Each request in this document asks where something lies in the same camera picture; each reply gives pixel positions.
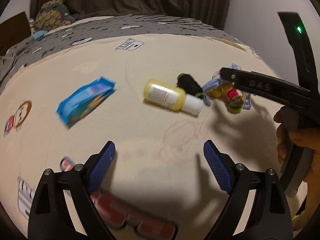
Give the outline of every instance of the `blue gripper pad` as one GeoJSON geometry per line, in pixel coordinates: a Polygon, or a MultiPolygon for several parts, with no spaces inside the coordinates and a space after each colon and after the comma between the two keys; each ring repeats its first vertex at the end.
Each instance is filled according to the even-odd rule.
{"type": "Polygon", "coordinates": [[[231,184],[231,174],[220,159],[220,152],[211,141],[206,141],[203,146],[203,153],[211,171],[214,174],[214,177],[219,184],[220,189],[230,195],[233,190],[231,184]]]}
{"type": "Polygon", "coordinates": [[[104,150],[100,159],[97,161],[88,176],[87,192],[89,195],[99,189],[113,159],[115,158],[115,155],[116,146],[113,142],[110,141],[109,146],[104,150]]]}

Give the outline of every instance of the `white wall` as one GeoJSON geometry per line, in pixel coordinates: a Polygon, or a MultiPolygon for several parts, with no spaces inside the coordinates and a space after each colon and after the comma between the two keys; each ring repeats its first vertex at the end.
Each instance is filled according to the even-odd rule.
{"type": "Polygon", "coordinates": [[[30,17],[30,0],[10,0],[7,7],[0,16],[0,23],[25,11],[27,17],[30,17]]]}
{"type": "Polygon", "coordinates": [[[320,80],[320,17],[309,0],[230,0],[224,31],[257,49],[281,78],[297,84],[294,54],[278,11],[300,14],[310,38],[320,80]]]}

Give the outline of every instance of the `metal screw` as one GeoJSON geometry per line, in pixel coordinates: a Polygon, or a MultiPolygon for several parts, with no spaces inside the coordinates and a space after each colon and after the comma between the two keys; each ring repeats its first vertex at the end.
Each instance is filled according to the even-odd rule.
{"type": "Polygon", "coordinates": [[[80,171],[80,170],[82,170],[82,168],[83,168],[83,165],[82,165],[82,164],[77,164],[77,165],[75,166],[75,170],[76,170],[76,171],[80,171]]]}
{"type": "Polygon", "coordinates": [[[237,163],[236,164],[236,168],[240,171],[243,171],[244,170],[244,165],[242,163],[237,163]]]}
{"type": "Polygon", "coordinates": [[[270,175],[275,175],[276,174],[275,170],[273,170],[273,169],[268,169],[268,173],[270,175]]]}
{"type": "Polygon", "coordinates": [[[43,172],[44,175],[49,175],[50,173],[51,173],[51,169],[46,169],[46,170],[43,172]]]}

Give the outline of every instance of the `blue snack package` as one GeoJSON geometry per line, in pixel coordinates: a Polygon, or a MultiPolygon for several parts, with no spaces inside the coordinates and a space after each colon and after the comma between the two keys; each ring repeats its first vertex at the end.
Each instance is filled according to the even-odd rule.
{"type": "Polygon", "coordinates": [[[56,113],[65,125],[73,125],[111,95],[114,87],[115,83],[110,80],[103,77],[96,79],[63,100],[56,113]]]}

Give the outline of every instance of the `cartoon face drawing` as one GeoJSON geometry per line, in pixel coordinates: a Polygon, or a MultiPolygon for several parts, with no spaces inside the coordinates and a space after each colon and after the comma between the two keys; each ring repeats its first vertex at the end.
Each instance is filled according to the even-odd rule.
{"type": "Polygon", "coordinates": [[[11,131],[14,127],[16,130],[21,129],[21,125],[24,120],[27,118],[32,103],[31,101],[24,101],[19,106],[18,110],[14,115],[11,115],[4,126],[4,137],[11,131]]]}

